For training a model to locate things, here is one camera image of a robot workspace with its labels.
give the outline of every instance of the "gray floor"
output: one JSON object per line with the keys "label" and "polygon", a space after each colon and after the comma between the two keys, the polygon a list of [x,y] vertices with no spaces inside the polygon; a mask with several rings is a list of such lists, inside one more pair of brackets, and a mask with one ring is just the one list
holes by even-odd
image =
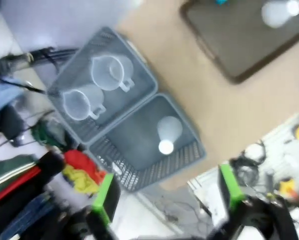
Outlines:
{"label": "gray floor", "polygon": [[[143,0],[2,0],[1,12],[21,49],[80,47],[102,26],[115,26]],[[52,65],[36,68],[49,85]]]}

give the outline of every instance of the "white bottle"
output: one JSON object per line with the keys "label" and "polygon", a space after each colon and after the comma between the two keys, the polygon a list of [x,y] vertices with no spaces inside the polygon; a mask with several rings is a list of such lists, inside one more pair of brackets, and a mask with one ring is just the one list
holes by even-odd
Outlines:
{"label": "white bottle", "polygon": [[266,25],[277,29],[289,19],[299,14],[299,0],[273,0],[261,8],[261,16]]}
{"label": "white bottle", "polygon": [[157,124],[157,132],[160,139],[158,149],[164,155],[174,151],[175,141],[182,135],[183,126],[174,116],[165,116]]}

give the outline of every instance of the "brown tray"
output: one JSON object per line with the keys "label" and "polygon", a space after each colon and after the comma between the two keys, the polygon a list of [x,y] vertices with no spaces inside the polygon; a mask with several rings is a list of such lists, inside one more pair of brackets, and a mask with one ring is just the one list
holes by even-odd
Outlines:
{"label": "brown tray", "polygon": [[201,49],[234,83],[241,83],[299,41],[299,15],[284,26],[266,26],[267,0],[190,0],[180,13]]}

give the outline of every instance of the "plastic measuring cup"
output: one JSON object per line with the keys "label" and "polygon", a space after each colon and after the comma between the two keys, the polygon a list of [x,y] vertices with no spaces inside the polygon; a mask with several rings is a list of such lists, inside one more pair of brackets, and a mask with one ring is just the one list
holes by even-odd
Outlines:
{"label": "plastic measuring cup", "polygon": [[83,85],[63,93],[63,108],[73,120],[91,117],[97,120],[106,111],[104,94],[95,84]]}
{"label": "plastic measuring cup", "polygon": [[121,88],[128,92],[135,84],[131,79],[132,61],[123,55],[101,55],[91,59],[90,75],[94,83],[105,91]]}

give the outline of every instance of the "white floor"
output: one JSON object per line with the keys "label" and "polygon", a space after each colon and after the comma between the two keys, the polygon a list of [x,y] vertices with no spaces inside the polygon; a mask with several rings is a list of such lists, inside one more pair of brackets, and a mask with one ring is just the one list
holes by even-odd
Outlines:
{"label": "white floor", "polygon": [[[0,15],[0,58],[7,54],[21,53],[20,47],[11,34],[2,15]],[[15,73],[16,78],[29,81],[37,88],[44,88],[39,77],[32,69],[22,70]],[[28,118],[34,113],[39,113],[50,108],[44,96],[35,93],[27,93],[27,110],[22,115]],[[32,125],[37,117],[30,117],[27,123]],[[6,139],[0,134],[0,143]],[[25,142],[32,142],[34,139],[28,132],[25,133]],[[0,147],[0,160],[10,159],[20,154],[34,154],[37,158],[43,156],[47,150],[37,142],[26,146],[14,148],[9,143]],[[111,228],[120,240],[129,240],[140,236],[167,237],[175,235],[175,231],[164,225],[150,207],[145,207],[136,195],[123,193],[115,213]]]}

